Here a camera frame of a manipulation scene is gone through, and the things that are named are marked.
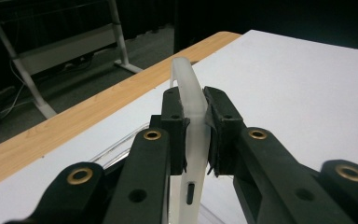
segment white plastic object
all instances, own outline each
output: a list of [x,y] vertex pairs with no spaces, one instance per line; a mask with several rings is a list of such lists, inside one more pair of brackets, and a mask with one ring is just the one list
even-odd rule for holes
[[[186,131],[186,173],[171,176],[170,223],[197,223],[200,210],[211,130],[205,124],[207,102],[196,74],[187,58],[172,60],[171,87],[177,81],[185,118],[190,119]],[[194,184],[192,204],[187,204],[188,185]]]

